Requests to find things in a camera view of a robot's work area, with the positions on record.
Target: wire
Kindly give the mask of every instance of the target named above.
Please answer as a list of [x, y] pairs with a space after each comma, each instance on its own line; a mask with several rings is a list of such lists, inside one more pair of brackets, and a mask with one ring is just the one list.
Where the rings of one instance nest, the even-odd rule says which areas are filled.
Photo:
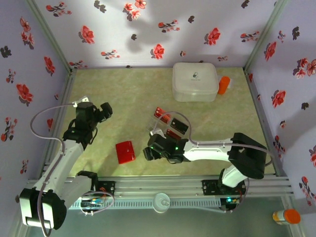
[[95, 135], [94, 135], [94, 137], [92, 138], [91, 142], [89, 143], [90, 145], [92, 144], [92, 142], [93, 142], [94, 138], [95, 138], [95, 137], [97, 136], [97, 134], [98, 134], [98, 128], [97, 128], [97, 127], [95, 127], [95, 129], [96, 129], [96, 131], [95, 131]]
[[248, 193], [248, 190], [249, 190], [249, 186], [250, 186], [250, 181], [249, 181], [249, 178], [247, 178], [246, 192], [245, 192], [245, 194], [243, 195], [243, 197], [242, 197], [240, 203], [239, 203], [233, 210], [230, 210], [231, 213], [232, 213], [233, 211], [236, 211], [236, 210], [240, 207], [240, 205], [243, 204], [243, 201], [245, 200], [245, 198], [246, 198], [246, 196], [247, 196], [247, 193]]
[[48, 109], [44, 109], [40, 112], [38, 112], [31, 120], [30, 122], [30, 128], [31, 128], [31, 132], [39, 137], [39, 138], [42, 138], [42, 139], [48, 139], [48, 140], [56, 140], [56, 141], [59, 141], [61, 143], [61, 154], [59, 156], [59, 158], [57, 159], [56, 163], [53, 165], [53, 167], [51, 168], [51, 170], [49, 171], [49, 173], [47, 174], [44, 182], [43, 182], [43, 185], [39, 191], [39, 196], [38, 196], [38, 200], [37, 200], [37, 212], [38, 212], [38, 216], [39, 216], [39, 221], [40, 221], [40, 225], [41, 225], [41, 229], [42, 229], [42, 232], [44, 234], [45, 237], [49, 237], [50, 234], [51, 234], [51, 229], [49, 229], [49, 231], [47, 232], [46, 228], [45, 228], [45, 224], [44, 224], [44, 217], [43, 217], [43, 212], [42, 212], [42, 209], [41, 209], [41, 198], [43, 196], [43, 192], [44, 192], [44, 189], [46, 187], [46, 183], [47, 181], [49, 180], [51, 174], [53, 173], [54, 169], [56, 168], [56, 166], [58, 165], [58, 163], [60, 162], [60, 160], [62, 159], [62, 157], [64, 156], [64, 153], [65, 153], [65, 143], [63, 142], [63, 140], [61, 140], [60, 138], [57, 138], [57, 137], [45, 137], [45, 136], [41, 136], [39, 135], [38, 133], [36, 133], [33, 129], [33, 122], [35, 120], [35, 118], [46, 112], [46, 111], [49, 111], [49, 110], [53, 110], [53, 109], [57, 109], [57, 108], [62, 108], [62, 107], [66, 107], [66, 106], [73, 106], [73, 104], [65, 104], [65, 105], [59, 105], [59, 106], [54, 106], [54, 107], [50, 107]]
[[84, 212], [84, 210], [83, 210], [82, 207], [81, 207], [81, 203], [80, 203], [80, 210], [81, 210], [85, 215], [91, 215], [91, 216], [93, 216], [94, 214], [99, 213], [99, 212], [101, 212], [101, 211], [104, 211], [104, 210], [106, 210], [106, 209], [108, 209], [108, 208], [110, 208], [111, 206], [114, 205], [115, 199], [114, 199], [114, 196], [113, 196], [111, 193], [104, 192], [104, 191], [93, 191], [93, 192], [87, 192], [87, 193], [83, 194], [82, 196], [91, 195], [91, 194], [106, 194], [106, 195], [109, 195], [109, 196], [112, 197], [112, 202], [111, 202], [110, 205], [108, 205], [108, 206], [106, 206], [106, 207], [104, 207], [104, 208], [102, 208], [102, 209], [98, 209], [98, 210], [96, 210], [96, 211], [91, 211], [90, 213], [87, 212], [87, 211]]
[[227, 211], [217, 210], [217, 209], [213, 209], [213, 208], [209, 208], [209, 207], [202, 207], [202, 206], [193, 207], [193, 209], [199, 209], [199, 210], [205, 210], [205, 211], [213, 211], [213, 212], [222, 213], [222, 214], [227, 213]]
[[203, 143], [203, 144], [200, 144], [199, 142], [196, 142], [196, 141], [193, 141], [192, 138], [191, 138], [191, 134], [192, 134], [192, 126], [191, 126], [191, 123], [189, 121], [189, 119], [182, 113], [180, 112], [177, 112], [177, 111], [169, 111], [169, 112], [165, 112], [163, 113], [162, 115], [160, 115], [160, 117], [157, 119], [155, 125], [154, 125], [154, 128], [153, 128], [153, 131], [156, 130], [156, 127], [158, 125], [158, 122], [160, 121], [160, 119], [165, 116], [165, 115], [168, 115], [168, 114], [178, 114], [180, 116], [182, 116], [189, 124], [189, 141], [192, 142], [193, 144], [195, 144], [196, 146], [208, 146], [208, 147], [223, 147], [223, 146], [235, 146], [235, 147], [245, 147], [245, 148], [252, 148], [252, 149], [255, 149], [255, 150], [259, 150], [259, 151], [262, 151], [262, 152], [265, 152], [267, 153], [270, 157], [271, 157], [271, 160], [265, 164], [265, 166], [268, 166], [270, 164], [272, 164], [273, 162], [273, 153], [268, 151], [267, 149], [264, 149], [264, 148], [261, 148], [261, 147], [257, 147], [257, 146], [252, 146], [252, 145], [248, 145], [248, 144], [239, 144], [239, 143]]

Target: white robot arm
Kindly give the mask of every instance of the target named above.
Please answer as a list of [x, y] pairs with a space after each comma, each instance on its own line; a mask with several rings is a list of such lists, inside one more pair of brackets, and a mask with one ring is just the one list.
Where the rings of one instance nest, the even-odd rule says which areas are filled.
[[181, 163], [199, 159], [223, 160], [230, 162], [229, 168], [223, 169], [219, 185], [235, 188], [246, 178], [264, 177], [266, 154], [251, 148], [231, 146], [232, 143], [265, 147], [242, 133], [235, 133], [231, 139], [198, 142], [188, 139], [174, 140], [164, 135], [161, 129], [151, 131], [148, 147], [143, 150], [147, 160], [166, 158], [169, 162]]
[[[110, 118], [113, 111], [109, 103], [101, 105], [102, 111], [96, 108], [87, 97], [73, 103], [76, 108], [76, 118], [69, 124], [63, 135], [65, 151], [60, 149], [48, 170], [31, 189], [23, 189], [20, 194], [22, 220], [25, 225], [41, 227], [38, 216], [37, 201], [41, 198], [41, 211], [44, 226], [47, 229], [58, 229], [66, 218], [67, 209], [82, 194], [97, 188], [96, 173], [80, 171], [75, 179], [65, 187], [65, 181], [74, 163], [84, 152], [87, 145], [92, 144], [93, 131], [96, 125]], [[45, 184], [42, 196], [40, 190]]]

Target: orange cap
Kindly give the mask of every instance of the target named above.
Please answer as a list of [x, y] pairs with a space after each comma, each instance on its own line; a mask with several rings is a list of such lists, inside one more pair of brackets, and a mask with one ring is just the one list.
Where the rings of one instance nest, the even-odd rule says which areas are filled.
[[294, 209], [285, 210], [284, 218], [290, 224], [298, 224], [301, 222], [301, 215]]
[[221, 81], [219, 82], [219, 90], [218, 94], [223, 95], [226, 92], [226, 89], [231, 82], [231, 79], [229, 77], [222, 77]]

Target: red object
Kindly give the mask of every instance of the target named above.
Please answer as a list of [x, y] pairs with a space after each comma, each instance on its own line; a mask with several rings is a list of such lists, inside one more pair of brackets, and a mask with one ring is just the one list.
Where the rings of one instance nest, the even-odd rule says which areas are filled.
[[176, 133], [174, 133], [173, 131], [171, 131], [170, 129], [167, 129], [166, 135], [168, 135], [169, 137], [172, 137], [174, 139], [176, 139], [177, 141], [181, 140], [181, 137], [178, 136]]
[[221, 81], [219, 82], [219, 90], [217, 93], [220, 95], [224, 95], [230, 82], [231, 79], [229, 77], [222, 77]]
[[117, 143], [115, 147], [119, 164], [124, 164], [136, 159], [131, 141]]
[[[159, 118], [162, 114], [166, 113], [165, 110], [163, 110], [162, 108], [160, 107], [157, 107], [156, 108], [156, 111], [154, 113], [155, 117]], [[165, 123], [168, 123], [170, 121], [170, 115], [165, 115], [163, 116], [160, 120], [165, 122]]]

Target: black bracket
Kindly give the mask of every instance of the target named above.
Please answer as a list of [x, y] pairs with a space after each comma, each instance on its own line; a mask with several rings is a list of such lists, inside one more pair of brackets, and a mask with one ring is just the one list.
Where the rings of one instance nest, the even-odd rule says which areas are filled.
[[99, 181], [98, 187], [100, 190], [105, 190], [108, 193], [114, 195], [115, 192], [115, 181]]
[[236, 196], [236, 195], [244, 195], [246, 192], [245, 182], [240, 182], [235, 188], [230, 188], [227, 186], [218, 186], [218, 180], [210, 179], [210, 180], [202, 180], [202, 189], [203, 194], [205, 196]]

